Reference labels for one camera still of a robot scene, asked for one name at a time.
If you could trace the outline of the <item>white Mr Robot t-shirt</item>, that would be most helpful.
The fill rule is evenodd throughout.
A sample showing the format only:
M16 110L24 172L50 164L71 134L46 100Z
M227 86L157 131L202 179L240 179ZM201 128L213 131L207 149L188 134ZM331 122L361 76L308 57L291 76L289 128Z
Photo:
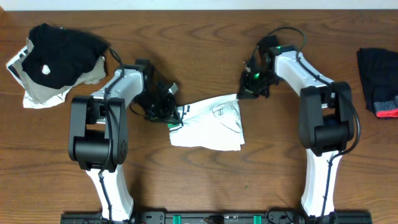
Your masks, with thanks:
M245 143L236 94L179 106L177 113L182 122L168 124L173 146L240 151Z

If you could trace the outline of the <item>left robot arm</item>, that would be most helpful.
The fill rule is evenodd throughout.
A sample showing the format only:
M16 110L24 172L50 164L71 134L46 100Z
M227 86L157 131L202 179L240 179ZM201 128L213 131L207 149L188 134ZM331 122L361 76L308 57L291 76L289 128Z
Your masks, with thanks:
M136 60L120 64L102 89L72 99L68 155L93 181L102 211L66 213L61 223L139 223L123 169L129 143L127 110L137 104L150 122L180 124L177 90L149 60Z

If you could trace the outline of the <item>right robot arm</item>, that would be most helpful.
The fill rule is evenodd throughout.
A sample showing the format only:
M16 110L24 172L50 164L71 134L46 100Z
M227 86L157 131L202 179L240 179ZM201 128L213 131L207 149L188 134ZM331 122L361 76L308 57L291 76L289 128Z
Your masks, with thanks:
M270 87L280 80L300 98L298 138L307 153L301 206L307 220L325 223L335 211L333 192L340 157L358 122L351 88L324 77L295 46L280 45L275 35L267 35L245 63L237 97L268 98Z

